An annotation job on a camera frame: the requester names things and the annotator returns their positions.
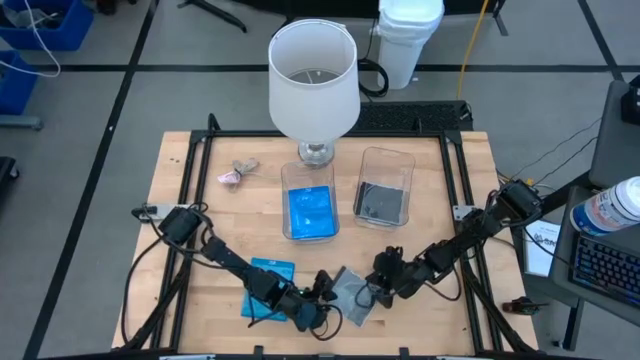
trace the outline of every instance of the clear plastic container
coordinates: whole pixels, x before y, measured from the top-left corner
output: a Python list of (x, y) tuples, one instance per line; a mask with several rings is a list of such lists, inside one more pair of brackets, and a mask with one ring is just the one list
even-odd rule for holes
[(328, 241), (340, 230), (333, 166), (282, 167), (282, 233), (296, 243)]
[(415, 167), (411, 154), (377, 147), (364, 151), (353, 204), (356, 223), (393, 229), (409, 221), (409, 193)]

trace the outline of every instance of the wooden tabletop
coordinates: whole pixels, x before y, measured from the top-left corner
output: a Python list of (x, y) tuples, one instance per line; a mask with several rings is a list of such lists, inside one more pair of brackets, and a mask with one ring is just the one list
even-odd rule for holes
[[(183, 173), (189, 133), (165, 133), (149, 193), (149, 203), (175, 203)], [(498, 186), (495, 164), (486, 133), (463, 133), (464, 151), (476, 204), (484, 204), (490, 190)], [(353, 201), (363, 151), (377, 146), (413, 154), (416, 159), (409, 222), (394, 232), (356, 225)], [(459, 201), (462, 200), (455, 150), (450, 147)], [(190, 196), (195, 192), (199, 154), (196, 159)], [(216, 180), (231, 170), (233, 160), (255, 157), (261, 163), (256, 170), (264, 177), (247, 176), (235, 193)], [(296, 264), (294, 281), (310, 286), (316, 272), (325, 269), (335, 276), (344, 265), (361, 276), (372, 270), (376, 254), (388, 245), (403, 246), (413, 256), (433, 242), (454, 235), (447, 188), (437, 139), (428, 138), (341, 138), (336, 143), (336, 196), (340, 232), (329, 243), (297, 245), (282, 234), (282, 189), (280, 169), (298, 161), (296, 144), (287, 138), (216, 138), (209, 164), (204, 201), (216, 233), (245, 260), (252, 257), (291, 261)], [(507, 231), (498, 235), (510, 240)], [(136, 256), (155, 240), (148, 225), (142, 225)], [(127, 312), (129, 336), (147, 318), (156, 305), (165, 266), (167, 248), (158, 246), (139, 264), (131, 281)], [(513, 248), (488, 241), (485, 254), (496, 304), (524, 295), (524, 287)], [(437, 285), (445, 294), (456, 293), (455, 276)], [(408, 347), (413, 355), (472, 354), (467, 310), (462, 298), (449, 302), (423, 287), (410, 299), (396, 299), (392, 309), (376, 306), (362, 328), (349, 321), (331, 341), (320, 342), (309, 333), (298, 332), (291, 321), (265, 321), (247, 328), (249, 319), (240, 316), (244, 289), (242, 282), (228, 272), (194, 265), (180, 341), (185, 353), (253, 353), (263, 345), (269, 354), (398, 354)], [(485, 348), (491, 341), (486, 313), (477, 301)], [(167, 313), (163, 344), (168, 337), (174, 309)], [(537, 348), (530, 317), (505, 314), (505, 317), (534, 348)], [(329, 317), (335, 326), (335, 314)], [(122, 344), (116, 331), (114, 346)]]

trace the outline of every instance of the clear glass base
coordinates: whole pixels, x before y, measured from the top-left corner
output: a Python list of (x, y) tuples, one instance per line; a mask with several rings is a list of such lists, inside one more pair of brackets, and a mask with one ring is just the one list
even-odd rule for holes
[(300, 142), (298, 145), (298, 154), (300, 154), (302, 161), (316, 166), (329, 164), (335, 155), (332, 142), (328, 144), (307, 144)]

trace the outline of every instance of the keyboard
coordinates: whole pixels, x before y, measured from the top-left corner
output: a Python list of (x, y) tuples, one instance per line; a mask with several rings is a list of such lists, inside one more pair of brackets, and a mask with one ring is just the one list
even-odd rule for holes
[(579, 236), (569, 281), (640, 308), (640, 255)]
[(356, 130), (473, 130), (464, 101), (363, 103)]

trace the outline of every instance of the blue packet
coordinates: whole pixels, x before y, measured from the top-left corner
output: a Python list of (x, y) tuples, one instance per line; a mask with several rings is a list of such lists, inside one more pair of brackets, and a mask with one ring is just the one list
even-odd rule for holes
[[(267, 271), (271, 270), (275, 273), (280, 274), (283, 278), (291, 281), (293, 281), (293, 273), (296, 268), (296, 264), (292, 262), (261, 259), (261, 258), (252, 258), (251, 265)], [(271, 314), (271, 309), (269, 309), (268, 306), (264, 305), (260, 301), (256, 300), (255, 298), (251, 298), (251, 302), (253, 304), (253, 315), (256, 319), (260, 319), (262, 317), (265, 317)], [(249, 307), (248, 291), (245, 291), (244, 293), (244, 300), (242, 301), (241, 315), (248, 318), (251, 317), (251, 308)], [(284, 313), (280, 312), (270, 317), (269, 320), (287, 321), (287, 316)]]
[(295, 240), (336, 234), (328, 186), (289, 190), (291, 235)]

